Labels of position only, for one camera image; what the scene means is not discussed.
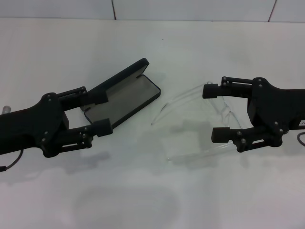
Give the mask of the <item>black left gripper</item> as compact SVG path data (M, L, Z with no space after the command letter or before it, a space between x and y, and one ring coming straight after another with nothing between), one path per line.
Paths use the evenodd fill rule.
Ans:
M68 129L69 121L62 105L88 105L108 102L105 91L87 91L85 87L63 93L45 94L34 106L0 116L0 153L39 148L45 157L60 151L92 147L93 137L112 134L109 119Z

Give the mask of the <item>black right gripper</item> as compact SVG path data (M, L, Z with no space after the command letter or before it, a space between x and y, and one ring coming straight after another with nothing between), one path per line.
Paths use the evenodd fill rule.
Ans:
M265 78L253 80L222 77L221 84L206 84L203 99L230 96L251 99L248 115L253 126L247 129L214 127L213 143L232 141L239 153L282 144L290 130L305 128L305 90L280 89Z

